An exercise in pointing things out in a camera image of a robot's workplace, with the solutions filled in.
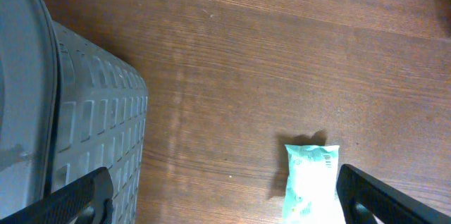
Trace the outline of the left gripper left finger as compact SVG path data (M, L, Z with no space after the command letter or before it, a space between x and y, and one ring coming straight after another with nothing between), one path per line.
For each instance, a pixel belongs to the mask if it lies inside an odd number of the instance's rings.
M105 223L113 220L113 183L100 167L44 199L1 219L1 224Z

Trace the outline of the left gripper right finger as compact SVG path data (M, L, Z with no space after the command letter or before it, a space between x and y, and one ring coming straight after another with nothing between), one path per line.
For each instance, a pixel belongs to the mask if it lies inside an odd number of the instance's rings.
M347 224L450 223L450 217L413 199L375 177L343 164L336 191Z

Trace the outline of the teal snack packet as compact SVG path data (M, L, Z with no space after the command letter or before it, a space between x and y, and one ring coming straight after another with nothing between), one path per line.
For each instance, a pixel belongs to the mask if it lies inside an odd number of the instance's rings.
M284 223L344 223L336 193L339 146L289 145Z

